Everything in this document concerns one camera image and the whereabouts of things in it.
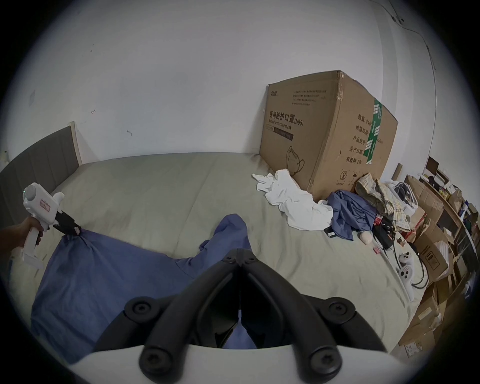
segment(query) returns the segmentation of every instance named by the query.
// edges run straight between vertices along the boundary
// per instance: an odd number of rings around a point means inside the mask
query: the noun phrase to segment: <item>large cardboard box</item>
[[[260,155],[287,168],[315,201],[352,191],[370,172],[380,178],[397,121],[342,71],[295,77],[268,87]]]

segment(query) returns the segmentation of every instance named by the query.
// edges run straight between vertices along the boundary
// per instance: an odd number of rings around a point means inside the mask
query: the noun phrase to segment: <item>blue cloth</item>
[[[371,231],[377,210],[363,197],[348,191],[332,192],[327,198],[333,208],[332,230],[342,239],[352,240],[352,228]]]
[[[238,215],[225,216],[211,240],[200,245],[200,253],[188,259],[172,259],[85,229],[78,237],[63,236],[35,297],[32,331],[75,363],[92,351],[128,300],[178,294],[236,248],[251,250]],[[248,345],[245,335],[238,348],[242,343]]]

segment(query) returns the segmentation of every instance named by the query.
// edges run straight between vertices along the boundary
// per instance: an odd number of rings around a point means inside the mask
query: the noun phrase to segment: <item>small cardboard box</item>
[[[420,180],[413,176],[407,175],[405,183],[412,188],[413,194],[419,203],[419,207],[425,211],[427,217],[431,220],[430,226],[435,227],[438,219],[444,211],[444,203],[442,200],[435,196],[435,194],[430,191],[427,186],[423,185]]]
[[[447,261],[435,245],[439,241],[444,241],[445,244],[448,243],[445,234],[436,225],[430,225],[428,230],[415,240],[419,256],[427,266],[429,284],[436,281],[445,270],[449,269]],[[453,266],[453,256],[451,259],[449,255],[448,261]]]
[[[410,359],[415,355],[425,354],[431,351],[435,347],[437,338],[438,336],[436,337],[434,331],[431,330],[404,345],[408,358]]]
[[[436,324],[438,313],[437,289],[435,284],[432,284],[425,290],[410,325],[398,342],[399,345],[415,341],[421,335],[432,330]]]

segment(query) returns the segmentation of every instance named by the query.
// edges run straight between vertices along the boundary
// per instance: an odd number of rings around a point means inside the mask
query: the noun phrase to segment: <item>blue blanket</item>
[[[236,248],[251,249],[238,215],[225,216],[213,237],[200,245],[200,253],[188,259],[172,259],[85,229],[78,237],[63,236],[35,297],[32,331],[75,363],[92,351],[128,300],[178,294]],[[237,328],[235,344],[242,348],[238,345],[250,338]]]

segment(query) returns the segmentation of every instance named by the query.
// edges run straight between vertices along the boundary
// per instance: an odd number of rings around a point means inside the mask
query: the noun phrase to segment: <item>gray headboard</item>
[[[27,185],[37,182],[52,193],[81,164],[73,122],[25,149],[0,172],[0,228],[27,217],[22,200]]]

